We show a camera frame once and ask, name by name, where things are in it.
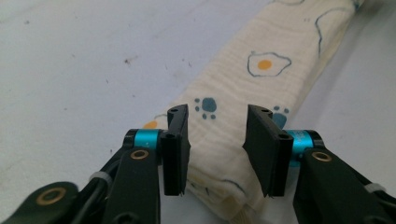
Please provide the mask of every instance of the paw print pattern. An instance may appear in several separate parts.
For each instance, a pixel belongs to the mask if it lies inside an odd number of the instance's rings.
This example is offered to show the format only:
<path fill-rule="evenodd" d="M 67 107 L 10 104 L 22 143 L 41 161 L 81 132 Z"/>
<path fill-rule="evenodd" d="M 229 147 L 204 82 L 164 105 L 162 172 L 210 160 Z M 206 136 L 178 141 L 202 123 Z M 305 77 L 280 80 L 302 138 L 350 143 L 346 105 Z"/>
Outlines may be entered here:
<path fill-rule="evenodd" d="M 280 129 L 283 129 L 285 127 L 286 121 L 288 118 L 286 117 L 289 114 L 289 110 L 285 108 L 282 112 L 280 111 L 280 106 L 276 105 L 274 106 L 275 113 L 273 115 L 273 121 L 279 127 Z"/>
<path fill-rule="evenodd" d="M 364 0 L 351 0 L 351 1 L 356 11 L 359 9 L 359 7 L 361 7 L 361 4 L 363 4 L 364 2 Z"/>
<path fill-rule="evenodd" d="M 215 112 L 216 112 L 218 106 L 216 105 L 215 99 L 213 99 L 211 97 L 206 97 L 201 102 L 201 99 L 196 98 L 194 100 L 194 102 L 196 104 L 198 104 L 198 106 L 195 107 L 195 111 L 203 112 L 203 114 L 202 114 L 203 119 L 208 119 L 208 118 L 215 119 L 216 118 Z"/>
<path fill-rule="evenodd" d="M 253 77 L 276 77 L 291 65 L 291 59 L 274 52 L 251 52 L 247 59 L 247 71 Z"/>

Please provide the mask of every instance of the black bracket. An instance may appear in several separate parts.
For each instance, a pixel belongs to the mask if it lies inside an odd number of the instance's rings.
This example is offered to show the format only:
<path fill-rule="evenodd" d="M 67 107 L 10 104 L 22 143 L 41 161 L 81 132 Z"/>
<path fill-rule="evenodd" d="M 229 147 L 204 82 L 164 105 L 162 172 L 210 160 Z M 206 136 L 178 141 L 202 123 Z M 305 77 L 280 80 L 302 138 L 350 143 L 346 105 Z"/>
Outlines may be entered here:
<path fill-rule="evenodd" d="M 4 224 L 161 223 L 158 165 L 165 195 L 184 193 L 190 157 L 187 105 L 168 110 L 168 130 L 132 129 L 122 147 L 78 192 L 57 182 L 33 192 Z"/>
<path fill-rule="evenodd" d="M 299 223 L 394 223 L 396 200 L 328 150 L 315 131 L 284 131 L 272 112 L 249 105 L 244 149 L 263 196 L 283 196 L 290 164 L 301 164 L 294 210 Z"/>

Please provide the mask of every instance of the fried egg pattern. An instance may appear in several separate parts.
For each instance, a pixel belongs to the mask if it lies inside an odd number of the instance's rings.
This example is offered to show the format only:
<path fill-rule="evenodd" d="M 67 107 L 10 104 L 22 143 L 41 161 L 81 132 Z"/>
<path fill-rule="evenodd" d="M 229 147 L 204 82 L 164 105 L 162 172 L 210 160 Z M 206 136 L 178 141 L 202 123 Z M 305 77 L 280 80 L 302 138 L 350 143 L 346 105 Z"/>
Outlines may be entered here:
<path fill-rule="evenodd" d="M 348 12 L 349 9 L 345 7 L 335 7 L 331 8 L 328 11 L 324 12 L 321 14 L 317 19 L 315 20 L 315 27 L 317 28 L 318 31 L 318 56 L 320 57 L 320 54 L 322 52 L 322 49 L 324 45 L 328 45 L 329 42 L 331 41 L 330 38 L 326 38 L 327 33 L 330 33 L 329 29 L 332 29 L 332 26 L 329 25 L 321 25 L 323 24 L 331 24 L 332 21 L 336 20 L 339 17 L 342 17 L 345 12 Z"/>
<path fill-rule="evenodd" d="M 146 123 L 143 126 L 143 129 L 156 129 L 158 128 L 158 119 L 167 119 L 168 116 L 166 114 L 160 114 L 154 117 L 154 120 Z"/>
<path fill-rule="evenodd" d="M 253 77 L 277 77 L 291 65 L 291 59 L 274 52 L 251 52 L 247 70 Z"/>

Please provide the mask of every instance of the cable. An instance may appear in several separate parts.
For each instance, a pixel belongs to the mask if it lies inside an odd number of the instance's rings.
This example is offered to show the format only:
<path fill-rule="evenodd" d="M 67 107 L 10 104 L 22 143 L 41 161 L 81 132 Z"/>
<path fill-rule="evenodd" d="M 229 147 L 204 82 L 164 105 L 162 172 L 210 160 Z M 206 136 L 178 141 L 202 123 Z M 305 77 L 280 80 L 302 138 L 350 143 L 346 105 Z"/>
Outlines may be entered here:
<path fill-rule="evenodd" d="M 90 214 L 92 208 L 101 201 L 101 198 L 105 195 L 106 192 L 106 181 L 103 179 L 99 179 L 95 189 L 89 199 L 84 203 L 81 209 L 78 211 L 78 214 L 75 216 L 72 224 L 80 224 L 84 221 L 85 217 Z"/>
<path fill-rule="evenodd" d="M 117 169 L 119 168 L 120 165 L 120 160 L 114 161 L 113 163 L 111 163 L 111 165 L 109 165 L 104 172 L 108 173 L 111 177 L 114 178 L 115 176 L 115 172 L 117 171 Z"/>
<path fill-rule="evenodd" d="M 106 181 L 106 183 L 107 183 L 107 194 L 108 194 L 110 192 L 111 186 L 113 185 L 113 178 L 111 178 L 111 176 L 108 173 L 103 172 L 103 171 L 98 171 L 98 172 L 93 173 L 90 176 L 90 181 L 95 179 L 95 178 L 103 179 L 103 180 Z"/>

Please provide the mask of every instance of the gold screw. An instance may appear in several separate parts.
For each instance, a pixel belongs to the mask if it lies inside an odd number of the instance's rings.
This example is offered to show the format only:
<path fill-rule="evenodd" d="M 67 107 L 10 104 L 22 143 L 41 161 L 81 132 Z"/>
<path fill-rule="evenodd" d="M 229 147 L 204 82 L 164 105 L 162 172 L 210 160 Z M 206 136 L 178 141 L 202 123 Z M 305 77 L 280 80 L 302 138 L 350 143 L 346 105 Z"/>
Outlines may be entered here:
<path fill-rule="evenodd" d="M 331 161 L 332 157 L 324 152 L 313 152 L 312 156 L 318 161 Z"/>
<path fill-rule="evenodd" d="M 149 155 L 147 150 L 137 150 L 131 153 L 131 158 L 134 160 L 143 160 Z"/>
<path fill-rule="evenodd" d="M 60 201 L 65 194 L 66 194 L 66 189 L 64 188 L 47 189 L 37 197 L 35 202 L 38 205 L 43 205 L 43 206 L 50 205 Z"/>

